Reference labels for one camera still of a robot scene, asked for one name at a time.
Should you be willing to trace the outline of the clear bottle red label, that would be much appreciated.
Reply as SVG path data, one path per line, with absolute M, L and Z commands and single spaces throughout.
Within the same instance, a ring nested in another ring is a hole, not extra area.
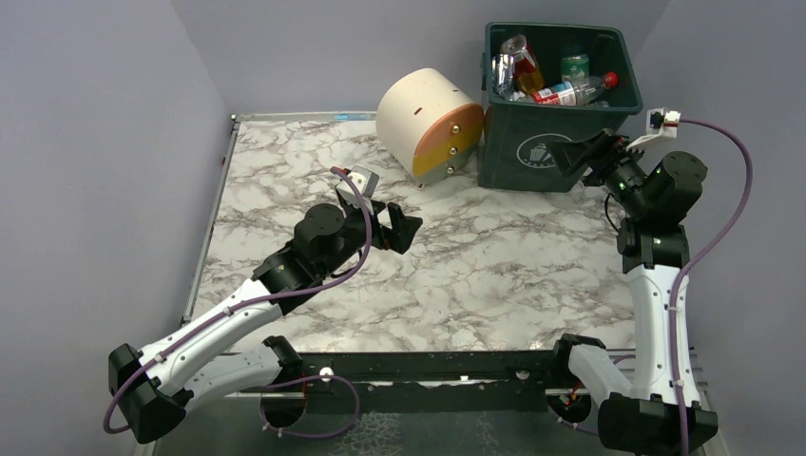
M 530 102 L 538 105 L 582 106 L 600 99 L 608 90 L 618 85 L 615 72 L 603 76 L 589 76 L 576 80 L 563 81 L 558 85 L 540 89 L 528 96 Z

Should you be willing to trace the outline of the red label amber tea bottle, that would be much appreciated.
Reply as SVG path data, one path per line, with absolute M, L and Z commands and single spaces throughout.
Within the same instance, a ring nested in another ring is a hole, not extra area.
M 531 95 L 545 87 L 545 78 L 524 34 L 508 38 L 501 44 L 500 51 L 512 57 L 514 80 L 521 91 Z

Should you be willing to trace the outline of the green tinted water bottle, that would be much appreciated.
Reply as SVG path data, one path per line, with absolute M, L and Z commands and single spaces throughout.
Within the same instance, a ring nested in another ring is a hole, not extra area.
M 586 53 L 565 55 L 560 60 L 563 82 L 580 83 L 590 76 L 589 57 Z

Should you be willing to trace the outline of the cream orange yellow drawer unit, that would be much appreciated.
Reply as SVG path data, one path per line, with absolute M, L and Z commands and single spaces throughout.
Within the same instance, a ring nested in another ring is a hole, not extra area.
M 430 67 L 395 82 L 375 114 L 377 137 L 420 185 L 463 168 L 476 150 L 484 123 L 483 107 Z

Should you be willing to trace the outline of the crushed clear bottle pink label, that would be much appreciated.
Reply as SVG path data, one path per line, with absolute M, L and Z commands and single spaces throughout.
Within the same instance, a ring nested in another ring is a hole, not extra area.
M 491 85 L 493 92 L 503 100 L 511 101 L 514 88 L 514 57 L 497 54 L 491 59 Z

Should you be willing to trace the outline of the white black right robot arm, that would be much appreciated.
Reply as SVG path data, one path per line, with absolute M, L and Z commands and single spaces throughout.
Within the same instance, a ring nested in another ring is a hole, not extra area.
M 598 409 L 604 447 L 642 455 L 687 455 L 714 437 L 716 413 L 703 408 L 685 321 L 690 249 L 683 219 L 707 174 L 695 156 L 673 151 L 650 172 L 625 137 L 606 129 L 582 142 L 547 145 L 564 175 L 584 174 L 624 209 L 617 249 L 633 301 L 635 365 L 624 375 L 598 339 L 563 335 L 559 372 L 576 378 Z

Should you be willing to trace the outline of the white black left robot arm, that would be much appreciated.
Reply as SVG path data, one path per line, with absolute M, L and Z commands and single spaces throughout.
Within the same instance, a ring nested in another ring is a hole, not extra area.
M 371 249 L 406 253 L 423 224 L 396 203 L 366 199 L 352 189 L 337 204 L 309 208 L 292 238 L 201 318 L 142 348 L 124 343 L 107 358 L 112 396 L 105 432 L 130 431 L 139 444 L 171 432 L 192 409 L 229 393 L 269 385 L 300 360 L 281 336 L 241 356 L 225 351 L 315 295 L 344 283 Z

